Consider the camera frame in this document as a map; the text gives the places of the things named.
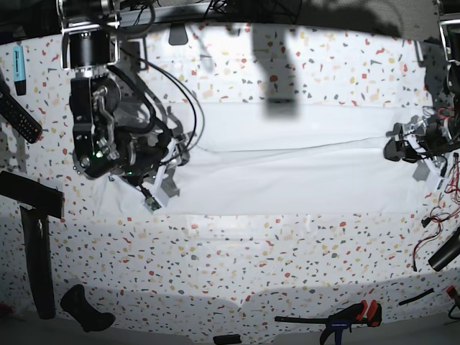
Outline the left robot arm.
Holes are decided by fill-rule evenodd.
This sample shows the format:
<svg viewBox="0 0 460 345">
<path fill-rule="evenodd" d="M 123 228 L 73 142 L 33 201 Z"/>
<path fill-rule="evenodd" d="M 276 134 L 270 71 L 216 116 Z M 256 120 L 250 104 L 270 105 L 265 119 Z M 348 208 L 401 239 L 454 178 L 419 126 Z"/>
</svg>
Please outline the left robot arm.
<svg viewBox="0 0 460 345">
<path fill-rule="evenodd" d="M 432 98 L 422 114 L 396 123 L 387 133 L 386 160 L 418 164 L 413 177 L 440 190 L 446 180 L 448 155 L 459 149 L 459 2 L 437 1 L 441 43 L 423 42 L 416 47 L 425 86 Z"/>
</svg>

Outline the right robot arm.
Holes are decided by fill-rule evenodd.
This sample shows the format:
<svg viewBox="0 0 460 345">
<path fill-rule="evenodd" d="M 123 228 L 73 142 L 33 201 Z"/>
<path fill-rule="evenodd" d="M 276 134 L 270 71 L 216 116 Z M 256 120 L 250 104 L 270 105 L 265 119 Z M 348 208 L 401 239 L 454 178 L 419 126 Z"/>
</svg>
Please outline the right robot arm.
<svg viewBox="0 0 460 345">
<path fill-rule="evenodd" d="M 70 81 L 75 169 L 95 180 L 107 173 L 139 190 L 153 209 L 167 205 L 167 169 L 184 165 L 186 137 L 174 134 L 156 113 L 146 93 L 120 68 L 120 42 L 145 36 L 143 26 L 121 25 L 120 1 L 57 1 L 61 24 L 60 64 L 75 73 Z M 122 124 L 115 112 L 122 81 L 147 108 L 139 124 Z"/>
</svg>

